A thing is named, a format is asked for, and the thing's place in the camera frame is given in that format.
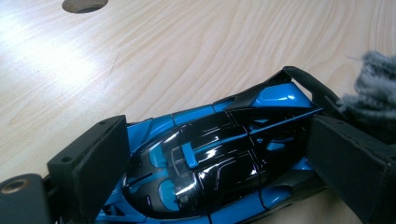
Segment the blue stripe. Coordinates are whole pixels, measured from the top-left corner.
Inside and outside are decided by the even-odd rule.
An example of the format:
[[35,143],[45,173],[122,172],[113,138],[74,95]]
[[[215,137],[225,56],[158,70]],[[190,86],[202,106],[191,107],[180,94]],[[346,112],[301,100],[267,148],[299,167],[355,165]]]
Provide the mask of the blue stripe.
[[291,121],[294,121],[294,120],[297,120],[297,119],[302,119],[302,118],[308,117],[308,116],[310,116],[310,115],[313,115],[313,114],[316,114],[316,113],[320,112],[321,110],[323,110],[323,109],[322,109],[322,108],[319,108],[319,109],[310,111],[310,112],[308,112],[308,113],[299,115],[299,116],[297,116],[297,117],[294,117],[294,118],[291,118],[291,119],[286,119],[286,120],[280,121],[280,122],[278,122],[278,123],[275,123],[275,124],[272,124],[272,125],[268,125],[268,126],[266,126],[266,127],[260,128],[260,129],[253,130],[253,131],[251,131],[250,133],[259,133],[259,132],[265,131],[265,130],[267,130],[267,129],[273,128],[273,127],[275,127],[275,126],[278,126],[278,125],[281,125],[281,124],[284,124],[284,123],[288,123],[288,122],[291,122]]

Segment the gray cloth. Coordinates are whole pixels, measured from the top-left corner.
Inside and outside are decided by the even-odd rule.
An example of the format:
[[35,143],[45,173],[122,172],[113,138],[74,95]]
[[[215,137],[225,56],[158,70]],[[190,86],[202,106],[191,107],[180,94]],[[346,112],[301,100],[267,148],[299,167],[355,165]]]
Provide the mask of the gray cloth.
[[358,95],[344,96],[343,108],[378,138],[395,143],[396,56],[370,51],[362,59],[363,68],[355,83]]

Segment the hole in table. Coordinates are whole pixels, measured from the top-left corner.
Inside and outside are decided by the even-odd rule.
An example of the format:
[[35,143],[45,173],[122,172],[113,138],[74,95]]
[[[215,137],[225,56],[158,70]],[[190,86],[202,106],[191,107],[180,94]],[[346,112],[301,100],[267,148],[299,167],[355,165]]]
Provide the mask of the hole in table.
[[64,0],[62,8],[71,13],[89,13],[107,4],[108,0]]

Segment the blue toy car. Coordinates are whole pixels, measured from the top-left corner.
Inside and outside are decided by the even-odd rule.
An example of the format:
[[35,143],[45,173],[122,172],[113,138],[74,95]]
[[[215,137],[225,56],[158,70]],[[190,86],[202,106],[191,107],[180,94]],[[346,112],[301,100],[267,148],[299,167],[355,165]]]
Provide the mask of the blue toy car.
[[310,118],[332,111],[293,78],[314,97],[327,90],[285,67],[212,105],[130,124],[129,168],[96,221],[251,221],[325,189],[304,155]]

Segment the wood grain surface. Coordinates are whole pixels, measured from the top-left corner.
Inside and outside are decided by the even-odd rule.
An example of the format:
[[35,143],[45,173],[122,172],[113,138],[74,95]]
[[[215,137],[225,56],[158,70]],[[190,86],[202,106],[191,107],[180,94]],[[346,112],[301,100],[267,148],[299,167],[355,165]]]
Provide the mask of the wood grain surface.
[[[46,175],[46,162],[102,119],[210,104],[285,65],[342,96],[354,93],[365,52],[396,54],[390,0],[109,0],[88,13],[63,4],[0,2],[0,182]],[[360,223],[329,190],[264,221]]]

